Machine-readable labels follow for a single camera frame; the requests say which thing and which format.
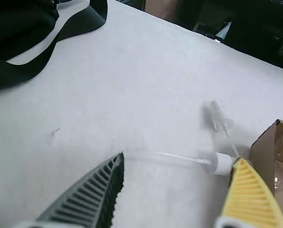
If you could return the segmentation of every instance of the black fabric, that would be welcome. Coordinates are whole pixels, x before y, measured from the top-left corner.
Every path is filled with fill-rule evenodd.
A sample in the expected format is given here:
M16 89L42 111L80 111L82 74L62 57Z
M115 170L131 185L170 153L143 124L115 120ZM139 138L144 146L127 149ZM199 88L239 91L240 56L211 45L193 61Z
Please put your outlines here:
M58 12L53 2L52 5L49 5L47 0L36 0L36 2L44 2L45 4L39 4L40 10L36 10L37 14L35 15L38 15L38 17L34 17L34 23L22 22L22 24L17 27L17 30L15 27L12 29L7 23L3 24L12 31L4 31L4 33L1 32L0 34L0 89L28 81L40 73L48 63L58 41L96 30L106 22L107 0L91 0L90 5L86 9L76 13L65 23L49 47L39 56L23 65L7 63L5 61L6 59L14 57L42 41L55 26ZM23 10L24 7L20 8L18 5L14 6L14 8L19 8L20 10ZM16 22L21 20L21 16L23 17L23 15L27 15L28 13L25 12L24 14L20 11L19 14L20 17ZM16 36L9 36L12 32L16 34Z

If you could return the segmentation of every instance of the brown cardboard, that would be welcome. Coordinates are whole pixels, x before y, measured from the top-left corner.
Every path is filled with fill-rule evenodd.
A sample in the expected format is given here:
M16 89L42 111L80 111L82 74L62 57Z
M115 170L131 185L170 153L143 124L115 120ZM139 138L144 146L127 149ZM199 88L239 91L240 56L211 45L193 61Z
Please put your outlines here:
M274 194L283 212L283 188L275 191L276 173L283 175L283 121L276 120L251 146L250 161Z

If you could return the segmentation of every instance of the white tabletop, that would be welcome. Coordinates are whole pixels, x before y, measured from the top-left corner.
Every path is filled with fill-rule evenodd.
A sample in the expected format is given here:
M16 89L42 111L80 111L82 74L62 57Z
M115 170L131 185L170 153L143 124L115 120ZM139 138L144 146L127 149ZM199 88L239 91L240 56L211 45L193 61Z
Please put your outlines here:
M283 69L111 0L103 27L59 42L36 78L0 91L0 227L35 219L120 151L226 151L202 111L216 98L247 156L283 119ZM228 181L128 154L113 227L209 228Z

